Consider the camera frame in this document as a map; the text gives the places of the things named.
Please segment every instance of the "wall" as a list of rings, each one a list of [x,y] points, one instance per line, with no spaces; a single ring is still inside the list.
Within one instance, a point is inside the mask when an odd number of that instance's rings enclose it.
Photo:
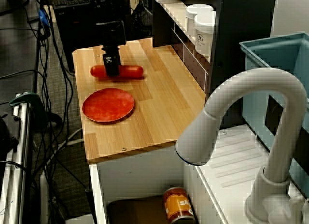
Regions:
[[[309,0],[277,0],[271,35],[309,33]]]

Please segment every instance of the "red plate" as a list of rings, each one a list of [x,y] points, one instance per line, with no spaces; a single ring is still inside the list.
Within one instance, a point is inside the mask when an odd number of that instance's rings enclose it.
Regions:
[[[83,113],[96,122],[111,122],[125,117],[134,107],[128,92],[107,88],[92,93],[83,103]]]

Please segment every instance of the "white sink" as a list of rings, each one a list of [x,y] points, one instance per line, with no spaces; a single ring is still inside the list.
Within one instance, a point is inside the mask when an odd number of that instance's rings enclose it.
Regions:
[[[184,163],[173,144],[90,165],[98,224],[108,223],[109,203],[162,195],[170,186],[187,190],[199,224],[250,224],[244,204],[267,156],[262,144],[243,125],[220,131],[213,155],[204,166]],[[291,183],[289,195],[298,193]]]

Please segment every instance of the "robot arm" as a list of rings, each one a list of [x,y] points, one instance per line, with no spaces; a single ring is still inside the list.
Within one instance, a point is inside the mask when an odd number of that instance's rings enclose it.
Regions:
[[[100,36],[104,66],[108,77],[119,76],[119,45],[126,44],[125,27],[114,0],[90,0],[94,14],[94,35]]]

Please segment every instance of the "white faucet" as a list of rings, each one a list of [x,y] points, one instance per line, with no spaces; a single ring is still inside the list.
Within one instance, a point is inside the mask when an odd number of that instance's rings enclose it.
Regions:
[[[305,218],[308,214],[305,215],[303,209],[304,198],[290,198],[288,195],[289,169],[307,109],[307,93],[292,74],[280,69],[258,68],[226,80],[211,94],[204,109],[178,138],[176,152],[191,165],[206,164],[228,108],[244,95],[259,90],[281,93],[285,105],[267,165],[258,172],[251,195],[246,200],[245,213],[254,224],[309,224],[309,218]]]

